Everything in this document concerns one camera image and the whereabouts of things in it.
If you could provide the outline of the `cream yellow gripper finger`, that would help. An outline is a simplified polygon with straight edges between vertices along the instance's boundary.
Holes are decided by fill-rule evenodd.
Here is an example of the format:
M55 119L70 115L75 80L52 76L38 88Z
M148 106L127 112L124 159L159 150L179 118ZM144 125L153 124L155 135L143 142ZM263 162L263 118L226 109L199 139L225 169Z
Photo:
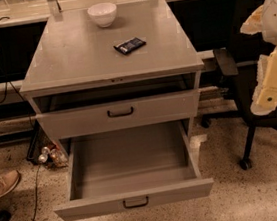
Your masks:
M258 116L268 115L277 108L277 46L270 55L259 58L256 79L250 111Z

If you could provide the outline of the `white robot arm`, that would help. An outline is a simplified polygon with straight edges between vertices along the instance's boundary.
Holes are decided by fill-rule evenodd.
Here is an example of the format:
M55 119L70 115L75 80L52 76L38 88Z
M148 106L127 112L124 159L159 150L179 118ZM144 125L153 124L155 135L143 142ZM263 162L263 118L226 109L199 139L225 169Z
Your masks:
M268 115L277 108L277 0L264 0L242 24L240 31L247 35L260 32L264 41L275 46L270 55L259 57L257 85L250 108L255 115Z

